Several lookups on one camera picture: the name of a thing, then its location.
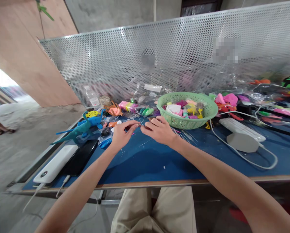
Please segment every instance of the wall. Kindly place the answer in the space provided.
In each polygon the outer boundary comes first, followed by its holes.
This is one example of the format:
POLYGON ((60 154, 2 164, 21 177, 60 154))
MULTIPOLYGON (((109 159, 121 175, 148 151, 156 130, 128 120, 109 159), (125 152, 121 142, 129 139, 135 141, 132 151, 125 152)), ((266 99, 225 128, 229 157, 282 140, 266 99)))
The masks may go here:
MULTIPOLYGON (((180 17, 181 0, 156 0, 157 20, 180 17)), ((80 33, 153 21, 153 0, 66 0, 80 33)))
MULTIPOLYGON (((46 38, 77 34, 63 0, 41 4, 55 19, 41 14, 46 38)), ((0 68, 42 107, 79 103, 38 38, 43 32, 35 1, 0 1, 0 68)))
POLYGON ((263 4, 286 2, 289 0, 223 0, 220 10, 229 10, 248 6, 258 6, 263 4))

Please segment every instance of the table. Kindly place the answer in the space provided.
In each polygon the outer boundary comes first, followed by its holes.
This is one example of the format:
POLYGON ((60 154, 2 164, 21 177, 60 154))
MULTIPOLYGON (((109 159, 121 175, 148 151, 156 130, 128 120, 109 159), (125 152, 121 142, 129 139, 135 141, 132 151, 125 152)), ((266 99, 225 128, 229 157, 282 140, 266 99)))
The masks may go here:
MULTIPOLYGON (((290 136, 254 125, 250 125, 250 127, 267 138, 262 144, 277 155, 278 164, 272 170, 260 169, 247 163, 231 148, 221 142, 211 130, 202 127, 190 130, 189 132, 196 139, 196 146, 198 148, 227 163, 256 182, 290 181, 290 136)), ((290 130, 290 124, 284 128, 290 130)), ((215 127, 214 130, 222 139, 226 139, 226 136, 230 134, 230 131, 222 126, 215 127)), ((97 138, 98 136, 99 134, 95 134, 90 139, 97 138)), ((103 149, 98 147, 85 169, 103 151, 103 149)), ((261 148, 256 153, 244 153, 244 156, 262 166, 269 166, 273 162, 273 156, 261 148)), ((39 166, 34 174, 37 174, 46 164, 47 162, 39 166)), ((30 178, 26 179, 25 182, 23 182, 23 179, 19 179, 20 182, 14 182, 13 188, 10 187, 7 192, 32 195, 35 192, 35 184, 33 183, 34 174, 31 174, 30 178)), ((64 178, 64 176, 58 177, 51 187, 41 190, 39 195, 55 195, 62 185, 64 178)), ((65 189, 76 179, 77 177, 71 177, 65 185, 65 189)), ((198 169, 176 151, 142 134, 138 128, 129 143, 114 157, 96 189, 161 187, 202 183, 208 183, 208 181, 198 169)))

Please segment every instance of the green plastic basket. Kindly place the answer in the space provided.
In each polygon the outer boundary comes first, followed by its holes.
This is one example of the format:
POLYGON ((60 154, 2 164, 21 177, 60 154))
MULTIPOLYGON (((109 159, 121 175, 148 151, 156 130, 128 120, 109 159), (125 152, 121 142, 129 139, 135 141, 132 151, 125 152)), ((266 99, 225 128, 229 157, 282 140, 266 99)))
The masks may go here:
POLYGON ((203 126, 209 119, 216 116, 218 107, 216 103, 204 94, 196 94, 191 92, 172 92, 161 96, 157 104, 160 114, 167 120, 170 126, 178 129, 195 129, 203 126), (181 101, 191 99, 195 102, 203 103, 202 119, 188 119, 175 116, 165 111, 162 107, 171 100, 181 101))

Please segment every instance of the beige pants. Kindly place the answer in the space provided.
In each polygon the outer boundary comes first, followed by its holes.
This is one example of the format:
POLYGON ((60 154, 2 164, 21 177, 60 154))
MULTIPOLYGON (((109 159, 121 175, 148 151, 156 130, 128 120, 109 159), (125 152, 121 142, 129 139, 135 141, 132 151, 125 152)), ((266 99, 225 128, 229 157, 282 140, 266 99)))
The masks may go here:
POLYGON ((161 188, 152 209, 151 189, 126 189, 114 216, 111 233, 196 233, 191 187, 161 188))

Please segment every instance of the hand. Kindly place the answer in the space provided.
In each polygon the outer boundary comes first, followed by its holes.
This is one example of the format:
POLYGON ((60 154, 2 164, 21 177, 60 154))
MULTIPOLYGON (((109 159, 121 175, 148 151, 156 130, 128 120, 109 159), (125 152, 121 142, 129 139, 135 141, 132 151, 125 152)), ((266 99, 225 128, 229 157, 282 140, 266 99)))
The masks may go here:
POLYGON ((157 116, 151 122, 145 122, 145 126, 141 126, 142 133, 150 136, 156 142, 170 146, 177 139, 177 135, 163 116, 157 116))
POLYGON ((123 122, 114 127, 114 135, 112 143, 110 144, 113 148, 120 150, 123 148, 130 140, 134 130, 139 126, 138 121, 129 120, 123 122))

